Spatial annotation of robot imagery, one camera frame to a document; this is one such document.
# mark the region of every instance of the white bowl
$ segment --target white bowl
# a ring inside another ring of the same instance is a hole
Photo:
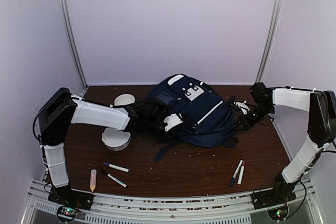
[[[114,100],[114,106],[128,105],[135,102],[135,97],[131,94],[121,94]]]
[[[101,134],[101,140],[108,149],[117,152],[125,149],[130,144],[131,133],[109,127]]]

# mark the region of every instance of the navy backpack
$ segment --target navy backpack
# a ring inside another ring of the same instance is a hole
[[[165,105],[172,113],[179,114],[183,123],[173,127],[174,138],[200,147],[224,145],[235,147],[234,112],[232,108],[207,84],[184,74],[168,77],[148,94],[145,101]],[[167,148],[155,157],[159,161]]]

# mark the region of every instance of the black marker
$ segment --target black marker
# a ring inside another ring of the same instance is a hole
[[[115,182],[117,182],[119,185],[128,188],[128,185],[124,184],[123,182],[121,182],[120,180],[118,180],[117,178],[113,177],[111,174],[109,174],[108,172],[106,172],[104,169],[100,170],[103,174],[105,174],[106,176],[112,178]]]

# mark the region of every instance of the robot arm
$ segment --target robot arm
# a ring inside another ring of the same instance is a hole
[[[113,108],[111,105],[87,101],[71,94],[66,88],[59,89],[38,113],[40,146],[56,196],[67,202],[72,202],[75,197],[69,183],[64,156],[64,142],[70,123],[160,135],[182,123],[176,114],[160,117],[164,109],[157,104]]]
[[[274,106],[287,106],[309,113],[308,135],[295,158],[277,175],[273,190],[268,194],[256,193],[254,198],[267,203],[283,202],[290,197],[299,179],[316,163],[321,152],[336,136],[336,97],[333,91],[300,90],[290,87],[266,88],[255,83],[250,92],[257,105],[237,119],[236,131],[245,131],[260,122],[268,113],[274,113]]]

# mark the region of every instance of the backpack strap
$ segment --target backpack strap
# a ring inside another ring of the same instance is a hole
[[[155,155],[155,157],[154,157],[154,161],[155,162],[160,162],[161,161],[161,159],[162,159],[162,157],[163,157],[163,155],[166,153],[166,151],[168,150],[168,149],[173,149],[173,148],[175,148],[178,144],[180,144],[180,140],[175,140],[174,142],[172,142],[172,143],[170,143],[169,145],[167,145],[167,146],[164,146],[164,147],[162,147],[159,151],[158,151],[158,153]]]

